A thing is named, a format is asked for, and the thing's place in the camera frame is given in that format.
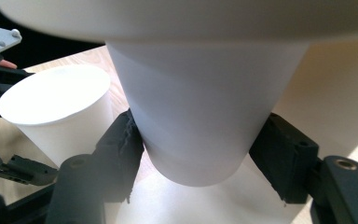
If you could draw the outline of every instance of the finger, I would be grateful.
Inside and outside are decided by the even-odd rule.
[[[16,65],[16,64],[11,63],[11,62],[8,62],[8,61],[6,61],[6,60],[2,60],[2,61],[0,62],[0,66],[6,67],[6,68],[14,68],[14,69],[17,68],[17,65]]]

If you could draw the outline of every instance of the bolt hole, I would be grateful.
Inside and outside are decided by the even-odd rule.
[[[345,161],[345,160],[336,160],[336,165],[342,169],[345,169],[345,170],[356,170],[357,169],[357,166],[356,164],[354,164],[353,162],[351,161]]]
[[[299,142],[299,144],[303,147],[307,147],[308,146],[308,143],[304,142],[304,141],[301,141]]]

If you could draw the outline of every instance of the white paper cup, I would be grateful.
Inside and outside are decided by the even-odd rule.
[[[110,77],[90,65],[55,67],[17,83],[0,99],[0,115],[54,163],[92,153],[113,122]]]

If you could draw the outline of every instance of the paper cup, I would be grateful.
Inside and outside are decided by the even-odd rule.
[[[110,77],[90,65],[55,67],[17,83],[0,99],[0,115],[60,166],[90,154],[113,122]]]

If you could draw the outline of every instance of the table surface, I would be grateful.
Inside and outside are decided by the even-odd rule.
[[[111,77],[110,97],[112,100],[112,109],[114,116],[118,116],[129,108],[124,92],[117,77],[116,69],[110,59],[106,47],[87,50],[75,55],[64,57],[48,63],[42,63],[26,70],[28,72],[40,72],[51,67],[67,64],[92,64],[102,68]],[[54,163],[17,127],[0,119],[0,157],[7,162],[13,154],[39,161],[49,166],[55,167]],[[350,158],[358,161],[358,148],[351,154]],[[147,153],[145,152],[141,161],[141,167],[135,182],[142,181],[149,175],[157,172]],[[6,203],[16,202],[43,187],[27,186],[0,178],[0,194],[4,196]],[[293,223],[311,223],[309,208],[306,206],[297,216]]]

